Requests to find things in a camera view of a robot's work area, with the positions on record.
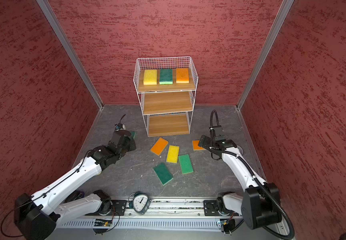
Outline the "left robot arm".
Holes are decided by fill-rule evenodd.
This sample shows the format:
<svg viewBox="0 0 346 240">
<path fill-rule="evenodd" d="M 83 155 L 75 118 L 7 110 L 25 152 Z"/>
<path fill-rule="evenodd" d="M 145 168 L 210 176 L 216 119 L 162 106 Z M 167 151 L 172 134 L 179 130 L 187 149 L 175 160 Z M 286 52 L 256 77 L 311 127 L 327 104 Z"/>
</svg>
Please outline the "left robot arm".
<svg viewBox="0 0 346 240">
<path fill-rule="evenodd" d="M 111 198 L 102 190 L 66 203 L 89 179 L 101 174 L 127 152 L 136 150 L 131 132 L 116 130 L 107 145 L 87 151 L 72 170 L 32 195 L 15 200 L 14 223 L 27 240 L 44 240 L 60 225 L 90 213 L 112 214 Z"/>
</svg>

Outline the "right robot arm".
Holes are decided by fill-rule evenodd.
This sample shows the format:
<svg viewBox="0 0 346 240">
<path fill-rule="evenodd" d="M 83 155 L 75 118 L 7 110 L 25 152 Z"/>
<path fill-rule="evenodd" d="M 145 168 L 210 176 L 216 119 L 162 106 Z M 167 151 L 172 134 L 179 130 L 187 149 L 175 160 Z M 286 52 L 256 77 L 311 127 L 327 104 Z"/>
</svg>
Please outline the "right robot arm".
<svg viewBox="0 0 346 240">
<path fill-rule="evenodd" d="M 211 152 L 212 157 L 223 160 L 232 170 L 244 190 L 244 195 L 226 194 L 222 197 L 227 210 L 241 215 L 252 230 L 282 221 L 282 214 L 273 201 L 259 187 L 262 185 L 279 201 L 280 194 L 274 184 L 267 183 L 243 157 L 243 149 L 227 140 L 221 126 L 210 127 L 210 136 L 201 136 L 199 146 Z"/>
</svg>

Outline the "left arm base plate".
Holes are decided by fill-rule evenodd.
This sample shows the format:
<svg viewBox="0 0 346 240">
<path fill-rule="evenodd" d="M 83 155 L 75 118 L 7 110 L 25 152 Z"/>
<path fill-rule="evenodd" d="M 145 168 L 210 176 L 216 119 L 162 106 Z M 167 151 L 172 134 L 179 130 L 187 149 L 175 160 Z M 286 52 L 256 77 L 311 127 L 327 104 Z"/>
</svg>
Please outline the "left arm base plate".
<svg viewBox="0 0 346 240">
<path fill-rule="evenodd" d="M 116 216 L 124 216 L 125 210 L 128 206 L 127 200 L 111 200 L 111 209 L 108 212 L 109 216 L 115 214 Z"/>
</svg>

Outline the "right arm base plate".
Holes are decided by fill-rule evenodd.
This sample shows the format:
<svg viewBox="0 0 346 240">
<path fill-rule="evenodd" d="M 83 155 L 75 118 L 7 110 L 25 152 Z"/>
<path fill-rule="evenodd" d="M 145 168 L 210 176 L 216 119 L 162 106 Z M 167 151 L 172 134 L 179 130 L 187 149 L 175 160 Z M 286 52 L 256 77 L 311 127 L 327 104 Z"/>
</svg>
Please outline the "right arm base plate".
<svg viewBox="0 0 346 240">
<path fill-rule="evenodd" d="M 223 200 L 220 198 L 216 200 L 204 200 L 203 205 L 204 205 L 205 216 L 207 217 L 209 216 L 240 217 L 241 216 L 240 214 L 232 210 L 226 209 Z"/>
</svg>

